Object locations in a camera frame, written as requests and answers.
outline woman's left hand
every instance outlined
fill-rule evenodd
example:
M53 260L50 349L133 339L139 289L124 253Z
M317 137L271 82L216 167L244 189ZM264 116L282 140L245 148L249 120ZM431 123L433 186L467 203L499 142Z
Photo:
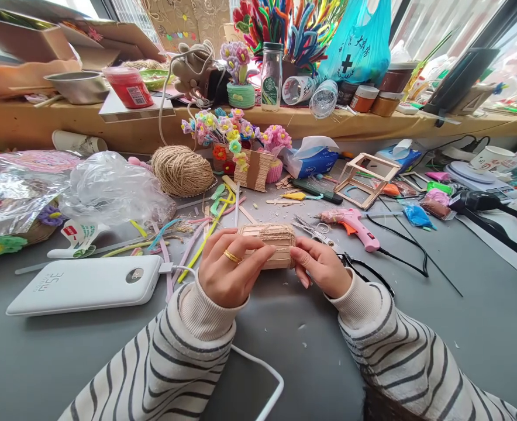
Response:
M247 250L255 252L237 264L223 253L243 258ZM202 253L198 278L209 299L224 308L242 305L266 261L273 256L276 246L267 246L256 237L237 234L237 229L223 229L212 235Z

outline gold ring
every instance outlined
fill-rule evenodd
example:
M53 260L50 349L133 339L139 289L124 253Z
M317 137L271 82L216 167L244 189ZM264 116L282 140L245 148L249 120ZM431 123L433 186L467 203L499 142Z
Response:
M229 260L231 260L232 262L236 263L236 264L239 264L243 261L242 258L240 257L237 257L236 255L234 255L233 253L230 253L229 250L225 249L225 251L223 252L223 254L225 255L225 257L227 257Z

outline scissors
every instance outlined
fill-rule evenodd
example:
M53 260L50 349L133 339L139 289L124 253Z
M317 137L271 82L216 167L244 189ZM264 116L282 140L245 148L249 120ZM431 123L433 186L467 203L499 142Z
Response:
M363 274L361 274L358 269L354 267L355 264L362 266L365 269L368 269L377 279L380 280L380 282L387 288L389 293L392 297L395 296L395 291L393 291L393 288L389 285L389 283L385 280L383 276L381 276L378 272L376 272L375 269L367 265L365 262L362 262L361 260L355 259L350 257L350 255L345 252L337 243L335 243L333 240L328 238L323 233L317 231L312 225L307 223L303 218L299 217L298 215L294 214L294 218L297 219L296 221L292 221L292 225L302 229L303 231L309 233L311 235L311 238L315 241L318 241L322 244L326 244L330 248L333 249L335 254L338 256L340 261L345 267L350 267L354 269L354 272L364 281L364 282L371 282L368 278L366 278Z

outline paper cup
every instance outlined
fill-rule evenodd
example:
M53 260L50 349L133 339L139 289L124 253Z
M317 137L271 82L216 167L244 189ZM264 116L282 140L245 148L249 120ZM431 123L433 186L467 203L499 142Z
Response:
M106 142L100 137L65 132L63 130L55 130L52 133L52 143L57 150L78 151L87 155L108 150Z
M291 76L282 87L282 98L288 105L295 105L311 98L315 90L315 80L309 76Z
M469 167L476 173L483 174L514 156L515 153L507 149L496 146L485 146L485 149L469 162Z

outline white power bank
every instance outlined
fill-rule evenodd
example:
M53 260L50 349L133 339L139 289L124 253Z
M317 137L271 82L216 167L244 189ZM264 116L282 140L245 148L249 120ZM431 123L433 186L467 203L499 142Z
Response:
M41 316L145 304L160 256L60 260L44 267L13 300L8 316Z

